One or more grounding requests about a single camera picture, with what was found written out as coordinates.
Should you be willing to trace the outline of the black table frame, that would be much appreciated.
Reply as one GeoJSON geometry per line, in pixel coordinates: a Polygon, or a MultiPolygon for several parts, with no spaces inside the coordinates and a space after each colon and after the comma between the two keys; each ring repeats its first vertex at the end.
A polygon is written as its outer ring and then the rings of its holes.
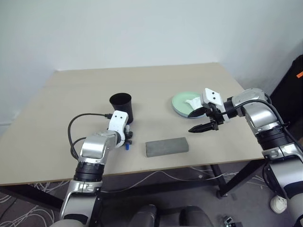
{"type": "MultiPolygon", "coordinates": [[[[106,200],[127,198],[133,196],[145,196],[162,192],[180,191],[204,186],[218,186],[217,194],[219,197],[225,197],[227,193],[249,181],[255,172],[265,163],[264,160],[252,160],[244,166],[229,182],[226,182],[223,173],[218,164],[211,165],[214,177],[205,180],[190,180],[150,184],[145,186],[134,186],[129,189],[120,189],[118,191],[100,192],[102,198],[106,200]]],[[[28,201],[32,204],[44,208],[59,210],[62,207],[63,200],[43,192],[29,184],[1,185],[0,192],[17,199],[28,201]]]]}

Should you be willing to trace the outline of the dark rounded shape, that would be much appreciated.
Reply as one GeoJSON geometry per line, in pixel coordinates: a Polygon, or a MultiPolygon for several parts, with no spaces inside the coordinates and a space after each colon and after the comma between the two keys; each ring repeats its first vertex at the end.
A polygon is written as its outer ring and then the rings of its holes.
{"type": "Polygon", "coordinates": [[[134,214],[129,227],[159,227],[162,214],[154,204],[144,205],[134,214]]]}
{"type": "Polygon", "coordinates": [[[186,206],[179,214],[179,225],[190,227],[214,227],[209,216],[198,206],[186,206]]]}

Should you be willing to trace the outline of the black case with orange label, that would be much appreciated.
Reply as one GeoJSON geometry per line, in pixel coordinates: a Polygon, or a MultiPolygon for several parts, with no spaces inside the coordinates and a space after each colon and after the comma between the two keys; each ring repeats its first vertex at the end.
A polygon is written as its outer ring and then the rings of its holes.
{"type": "Polygon", "coordinates": [[[303,54],[292,62],[270,98],[289,132],[303,144],[303,54]]]}

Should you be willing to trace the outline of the pale green round plate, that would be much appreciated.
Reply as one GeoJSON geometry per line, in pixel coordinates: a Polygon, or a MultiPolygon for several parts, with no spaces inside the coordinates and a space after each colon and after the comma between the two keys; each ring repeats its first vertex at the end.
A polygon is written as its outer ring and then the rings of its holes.
{"type": "MultiPolygon", "coordinates": [[[[201,95],[197,92],[180,92],[173,96],[172,98],[172,108],[175,110],[176,113],[178,113],[180,116],[189,118],[188,115],[193,111],[192,107],[185,103],[185,100],[187,99],[193,99],[195,97],[200,97],[201,95]]],[[[201,117],[205,117],[206,115],[202,115],[196,118],[189,118],[189,119],[197,119],[201,117]]]]}

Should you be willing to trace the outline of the grey rectangular sponge block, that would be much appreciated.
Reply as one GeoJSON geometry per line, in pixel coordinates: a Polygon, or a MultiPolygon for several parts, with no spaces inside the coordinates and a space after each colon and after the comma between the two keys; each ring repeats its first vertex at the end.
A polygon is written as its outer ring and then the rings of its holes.
{"type": "Polygon", "coordinates": [[[185,137],[149,141],[145,143],[145,147],[147,157],[157,157],[189,151],[189,145],[185,137]]]}

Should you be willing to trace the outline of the white shoe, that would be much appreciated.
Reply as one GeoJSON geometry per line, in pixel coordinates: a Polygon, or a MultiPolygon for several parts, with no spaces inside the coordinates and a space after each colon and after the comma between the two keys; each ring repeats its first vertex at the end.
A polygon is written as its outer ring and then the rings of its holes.
{"type": "Polygon", "coordinates": [[[287,209],[287,200],[276,195],[271,199],[270,207],[274,213],[281,214],[287,209]]]}

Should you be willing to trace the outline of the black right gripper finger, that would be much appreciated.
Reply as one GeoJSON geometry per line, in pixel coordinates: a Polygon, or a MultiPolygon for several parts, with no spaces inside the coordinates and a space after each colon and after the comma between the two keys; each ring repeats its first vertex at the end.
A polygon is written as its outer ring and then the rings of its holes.
{"type": "Polygon", "coordinates": [[[202,116],[206,113],[206,108],[205,107],[200,107],[200,108],[197,108],[195,110],[193,110],[189,115],[188,117],[189,118],[196,118],[196,117],[199,117],[199,116],[202,116]]]}
{"type": "Polygon", "coordinates": [[[218,130],[218,124],[216,121],[211,121],[206,124],[200,124],[192,127],[191,129],[188,130],[190,133],[202,133],[206,131],[217,131],[218,130]]]}

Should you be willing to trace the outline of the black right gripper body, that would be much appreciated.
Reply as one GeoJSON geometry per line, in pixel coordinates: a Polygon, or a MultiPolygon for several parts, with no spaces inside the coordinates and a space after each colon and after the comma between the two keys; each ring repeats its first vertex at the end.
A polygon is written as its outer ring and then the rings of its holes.
{"type": "Polygon", "coordinates": [[[206,116],[210,119],[206,130],[219,130],[218,126],[224,123],[224,118],[215,104],[209,103],[209,108],[206,109],[206,116]]]}

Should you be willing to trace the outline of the small dark floor gadget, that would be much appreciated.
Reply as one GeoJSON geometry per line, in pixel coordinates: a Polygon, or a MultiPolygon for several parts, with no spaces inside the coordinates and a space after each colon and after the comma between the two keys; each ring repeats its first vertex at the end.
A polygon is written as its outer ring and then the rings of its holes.
{"type": "Polygon", "coordinates": [[[225,216],[223,222],[224,227],[243,227],[241,222],[235,222],[230,216],[225,216]]]}

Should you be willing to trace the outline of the black plastic cup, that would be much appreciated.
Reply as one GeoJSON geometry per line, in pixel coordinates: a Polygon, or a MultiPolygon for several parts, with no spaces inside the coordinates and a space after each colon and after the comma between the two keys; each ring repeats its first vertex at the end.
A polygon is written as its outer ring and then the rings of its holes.
{"type": "Polygon", "coordinates": [[[114,110],[126,112],[128,114],[127,124],[133,122],[132,97],[128,93],[117,93],[110,97],[109,102],[114,110]]]}

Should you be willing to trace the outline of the white tissue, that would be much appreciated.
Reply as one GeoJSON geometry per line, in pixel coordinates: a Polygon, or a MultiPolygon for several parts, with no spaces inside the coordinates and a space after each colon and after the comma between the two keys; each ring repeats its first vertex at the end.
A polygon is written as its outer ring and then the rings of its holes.
{"type": "Polygon", "coordinates": [[[199,109],[202,107],[200,97],[195,97],[193,99],[185,100],[185,103],[189,104],[193,110],[199,109]]]}

